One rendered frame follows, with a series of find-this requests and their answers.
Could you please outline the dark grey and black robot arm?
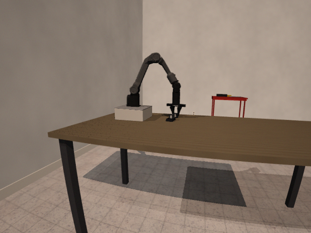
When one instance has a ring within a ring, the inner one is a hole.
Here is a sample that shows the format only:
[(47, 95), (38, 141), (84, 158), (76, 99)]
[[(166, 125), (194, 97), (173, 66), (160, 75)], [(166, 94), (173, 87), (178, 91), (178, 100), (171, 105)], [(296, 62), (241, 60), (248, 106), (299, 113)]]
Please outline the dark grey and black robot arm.
[[(142, 80), (145, 76), (145, 73), (148, 69), (148, 66), (150, 64), (153, 63), (158, 63), (159, 65), (161, 65), (164, 70), (167, 73), (167, 78), (169, 80), (169, 82), (172, 84), (172, 88), (173, 88), (173, 98), (180, 98), (180, 88), (181, 85), (178, 82), (179, 80), (177, 80), (177, 78), (175, 77), (175, 74), (170, 72), (167, 64), (165, 63), (164, 59), (161, 57), (160, 58), (160, 54), (155, 52), (152, 53), (151, 55), (149, 55), (147, 58), (144, 59), (143, 64), (140, 68), (140, 71), (138, 73), (138, 76), (135, 80), (135, 82), (133, 83), (133, 85), (130, 87), (130, 95), (127, 95), (127, 106), (130, 107), (140, 107), (141, 105), (139, 104), (139, 92), (140, 92), (140, 86), (142, 83)], [(175, 93), (177, 92), (177, 93)]]

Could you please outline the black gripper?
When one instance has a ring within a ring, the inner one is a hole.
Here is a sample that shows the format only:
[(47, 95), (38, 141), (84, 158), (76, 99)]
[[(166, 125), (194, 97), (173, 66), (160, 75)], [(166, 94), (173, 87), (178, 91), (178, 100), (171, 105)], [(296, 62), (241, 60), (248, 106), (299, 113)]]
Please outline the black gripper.
[(177, 106), (177, 107), (178, 107), (178, 108), (177, 108), (177, 116), (179, 116), (179, 113), (180, 113), (182, 107), (186, 107), (185, 104), (181, 104), (181, 105), (180, 105), (180, 98), (173, 98), (173, 102), (170, 103), (170, 104), (167, 103), (167, 106), (170, 106), (170, 109), (171, 109), (172, 114), (174, 113), (174, 108), (175, 108), (175, 106)]

